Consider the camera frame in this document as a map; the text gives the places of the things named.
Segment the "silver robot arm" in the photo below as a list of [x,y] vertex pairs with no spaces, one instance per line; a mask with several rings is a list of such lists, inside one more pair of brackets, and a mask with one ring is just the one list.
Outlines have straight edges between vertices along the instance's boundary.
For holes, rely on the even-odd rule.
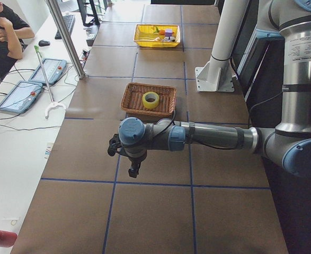
[[260,1],[258,38],[285,40],[281,122],[274,128],[242,129],[217,124],[244,105],[232,95],[228,61],[239,34],[248,1],[225,1],[210,60],[195,69],[199,110],[213,120],[180,122],[175,99],[165,99],[162,88],[131,83],[121,108],[129,113],[110,139],[108,154],[131,161],[130,177],[137,177],[148,150],[181,151],[198,143],[221,150],[247,149],[270,159],[285,171],[311,176],[311,1]]

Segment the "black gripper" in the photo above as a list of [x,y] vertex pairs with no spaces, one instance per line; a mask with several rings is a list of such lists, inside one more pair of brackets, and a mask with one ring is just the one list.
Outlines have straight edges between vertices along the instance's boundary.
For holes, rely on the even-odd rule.
[[128,174],[132,178],[137,178],[141,161],[145,160],[147,157],[146,149],[134,146],[124,147],[120,141],[119,135],[114,134],[109,140],[108,155],[114,156],[116,153],[130,160],[131,166],[128,170]]

